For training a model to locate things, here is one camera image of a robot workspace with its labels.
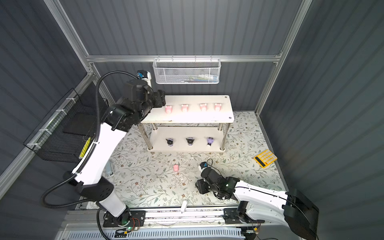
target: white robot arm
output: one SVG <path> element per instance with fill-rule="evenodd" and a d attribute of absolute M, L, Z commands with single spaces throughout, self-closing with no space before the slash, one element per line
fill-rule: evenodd
<path fill-rule="evenodd" d="M 101 118 L 97 97 L 98 88 L 102 80 L 113 73 L 126 74 L 133 79 L 125 83 L 125 95 L 116 104 L 110 106 Z M 132 125 L 139 124 L 152 108 L 160 108 L 166 104 L 164 91 L 153 92 L 150 85 L 148 85 L 150 82 L 151 75 L 144 70 L 137 71 L 137 76 L 123 71 L 112 71 L 98 80 L 96 85 L 96 121 L 98 128 L 94 141 L 81 162 L 71 173 L 66 173 L 66 180 L 48 189 L 42 195 L 40 202 L 44 207 L 60 208 L 81 202 L 94 201 L 112 216 L 116 225 L 125 226 L 128 224 L 131 217 L 129 208 L 116 195 L 113 184 L 101 175 L 112 152 Z M 85 199 L 61 205 L 47 203 L 45 200 L 47 195 L 66 183 L 75 186 L 76 191 Z"/>
<path fill-rule="evenodd" d="M 316 240 L 319 209 L 298 190 L 273 191 L 238 178 L 224 178 L 206 162 L 199 169 L 202 177 L 196 182 L 199 193 L 212 191 L 219 199 L 239 201 L 236 213 L 241 222 L 280 223 L 304 239 Z"/>

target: floral tablecloth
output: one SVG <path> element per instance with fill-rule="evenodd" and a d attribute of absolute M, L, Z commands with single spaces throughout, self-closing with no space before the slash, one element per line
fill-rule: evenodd
<path fill-rule="evenodd" d="M 236 204 L 234 200 L 217 199 L 211 192 L 204 195 L 198 193 L 195 187 L 196 180 L 201 179 L 198 165 L 209 158 L 213 159 L 213 166 L 224 177 L 238 177 L 256 186 L 284 190 L 275 164 L 263 169 L 253 159 L 257 153 L 267 149 L 254 112 L 234 112 L 234 116 L 235 121 L 228 131 L 226 151 L 222 155 L 202 152 L 157 152 L 152 155 L 147 151 L 137 126 L 133 126 L 110 158 L 115 174 L 106 178 L 131 208 L 180 206 L 184 199 L 188 200 L 189 205 Z M 145 124 L 145 127 L 150 135 L 150 124 Z M 173 171 L 174 164 L 179 165 L 178 172 Z M 87 205 L 87 209 L 96 208 L 94 203 Z"/>

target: table surface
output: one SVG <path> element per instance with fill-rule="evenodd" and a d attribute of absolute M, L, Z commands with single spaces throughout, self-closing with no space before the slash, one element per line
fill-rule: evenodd
<path fill-rule="evenodd" d="M 207 111 L 200 110 L 200 104 L 207 104 Z M 221 110 L 215 111 L 215 103 L 221 103 Z M 188 112 L 181 111 L 181 105 L 188 104 Z M 228 95 L 166 95 L 166 106 L 172 106 L 172 113 L 166 108 L 152 108 L 142 123 L 233 123 L 233 111 Z"/>

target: pink toy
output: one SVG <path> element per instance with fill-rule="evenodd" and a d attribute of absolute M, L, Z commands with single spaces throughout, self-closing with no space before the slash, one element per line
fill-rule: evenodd
<path fill-rule="evenodd" d="M 221 110 L 221 103 L 215 103 L 215 111 L 219 112 Z"/>
<path fill-rule="evenodd" d="M 182 104 L 182 105 L 181 105 L 181 111 L 182 111 L 183 113 L 188 112 L 188 104 Z"/>
<path fill-rule="evenodd" d="M 172 112 L 172 106 L 166 106 L 166 113 L 170 114 Z"/>
<path fill-rule="evenodd" d="M 200 104 L 200 110 L 201 110 L 202 112 L 206 112 L 206 111 L 207 111 L 207 104 L 206 104 L 206 103 L 202 103 L 202 104 Z"/>

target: gray wall panel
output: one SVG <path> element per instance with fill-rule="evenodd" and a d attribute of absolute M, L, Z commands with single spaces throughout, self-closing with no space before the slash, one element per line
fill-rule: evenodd
<path fill-rule="evenodd" d="M 278 54 L 300 0 L 66 0 L 91 55 Z"/>
<path fill-rule="evenodd" d="M 144 69 L 153 73 L 152 63 L 96 63 L 101 75 L 124 70 L 136 73 Z M 234 110 L 253 111 L 268 80 L 273 63 L 222 63 L 218 84 L 156 84 L 152 75 L 152 87 L 155 91 L 163 89 L 169 95 L 227 94 L 231 97 Z M 113 98 L 117 101 L 123 93 L 123 84 L 130 80 L 122 74 L 114 74 L 105 79 Z"/>
<path fill-rule="evenodd" d="M 320 239 L 384 225 L 382 9 L 314 1 L 261 114 L 288 185 L 320 209 Z"/>
<path fill-rule="evenodd" d="M 48 111 L 85 75 L 53 23 L 43 1 L 0 1 L 3 170 Z"/>
<path fill-rule="evenodd" d="M 86 72 L 44 1 L 0 0 L 2 173 L 44 116 Z M 1 239 L 53 239 L 67 209 L 45 209 L 42 193 L 75 165 L 34 157 L 0 200 Z M 77 200 L 69 186 L 48 201 Z"/>

